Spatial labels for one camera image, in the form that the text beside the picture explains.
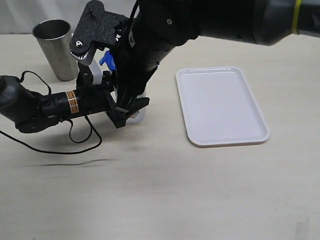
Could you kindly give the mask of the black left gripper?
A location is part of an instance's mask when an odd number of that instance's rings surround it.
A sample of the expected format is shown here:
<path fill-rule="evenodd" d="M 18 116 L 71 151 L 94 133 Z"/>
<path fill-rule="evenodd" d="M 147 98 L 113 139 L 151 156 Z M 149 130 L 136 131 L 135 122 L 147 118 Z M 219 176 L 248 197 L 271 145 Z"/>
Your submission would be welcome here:
<path fill-rule="evenodd" d="M 112 97 L 112 93 L 117 91 L 116 74 L 110 71 L 102 72 L 101 89 L 106 105 L 106 114 L 112 121 L 114 126 L 119 129 L 126 126 L 127 115 L 125 112 L 116 109 L 116 101 Z"/>

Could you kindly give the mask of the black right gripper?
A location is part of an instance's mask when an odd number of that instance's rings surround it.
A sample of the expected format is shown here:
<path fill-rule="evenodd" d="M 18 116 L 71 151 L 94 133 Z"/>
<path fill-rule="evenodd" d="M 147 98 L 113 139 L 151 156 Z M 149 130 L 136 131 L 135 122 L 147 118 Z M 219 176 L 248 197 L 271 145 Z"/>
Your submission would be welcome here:
<path fill-rule="evenodd" d="M 116 109 L 127 110 L 126 118 L 138 118 L 150 103 L 141 95 L 160 63 L 160 47 L 151 44 L 119 44 L 113 48 L 116 70 L 114 84 L 117 92 Z"/>

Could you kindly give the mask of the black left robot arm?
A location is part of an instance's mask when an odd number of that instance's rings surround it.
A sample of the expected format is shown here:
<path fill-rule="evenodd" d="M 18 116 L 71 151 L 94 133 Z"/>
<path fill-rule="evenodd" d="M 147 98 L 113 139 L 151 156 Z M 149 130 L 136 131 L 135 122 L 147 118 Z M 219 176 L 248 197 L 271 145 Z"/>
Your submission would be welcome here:
<path fill-rule="evenodd" d="M 93 85 L 88 73 L 79 73 L 74 90 L 42 95 L 26 89 L 18 77 L 2 75 L 0 114 L 24 134 L 39 133 L 60 122 L 101 112 L 107 114 L 116 128 L 124 127 L 133 112 L 116 109 L 109 76 L 105 71 L 102 83 Z"/>

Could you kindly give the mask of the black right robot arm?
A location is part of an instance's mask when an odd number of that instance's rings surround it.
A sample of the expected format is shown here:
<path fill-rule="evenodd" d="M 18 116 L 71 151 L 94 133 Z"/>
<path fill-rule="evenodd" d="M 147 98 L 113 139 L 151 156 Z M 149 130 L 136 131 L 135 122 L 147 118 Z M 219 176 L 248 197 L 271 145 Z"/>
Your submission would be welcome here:
<path fill-rule="evenodd" d="M 116 109 L 135 112 L 160 65 L 176 47 L 198 37 L 272 46 L 289 35 L 320 35 L 317 0 L 138 0 L 111 53 Z"/>

